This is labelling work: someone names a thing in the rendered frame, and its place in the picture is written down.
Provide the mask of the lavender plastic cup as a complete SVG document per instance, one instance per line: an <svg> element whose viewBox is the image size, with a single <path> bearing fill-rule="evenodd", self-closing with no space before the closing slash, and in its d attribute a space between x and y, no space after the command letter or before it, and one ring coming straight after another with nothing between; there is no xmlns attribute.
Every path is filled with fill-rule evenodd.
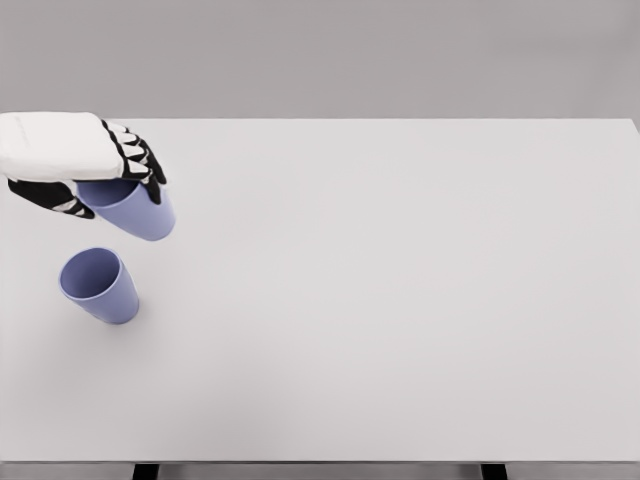
<svg viewBox="0 0 640 480"><path fill-rule="evenodd" d="M155 204L141 182L119 178L78 182L77 195L109 223L147 241L167 237L176 224L165 191L161 191L161 203Z"/></svg>
<svg viewBox="0 0 640 480"><path fill-rule="evenodd" d="M62 267L58 284L67 299L104 323L125 324L139 311L132 276L111 249L93 247L76 253Z"/></svg>

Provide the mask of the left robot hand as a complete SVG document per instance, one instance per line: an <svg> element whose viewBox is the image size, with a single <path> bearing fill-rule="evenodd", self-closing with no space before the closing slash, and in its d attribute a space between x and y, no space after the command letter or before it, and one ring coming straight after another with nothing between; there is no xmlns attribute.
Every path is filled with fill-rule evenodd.
<svg viewBox="0 0 640 480"><path fill-rule="evenodd" d="M15 195L82 219L95 213L72 192L70 182L136 181L156 205L167 183L143 137L91 112L0 113L0 174Z"/></svg>

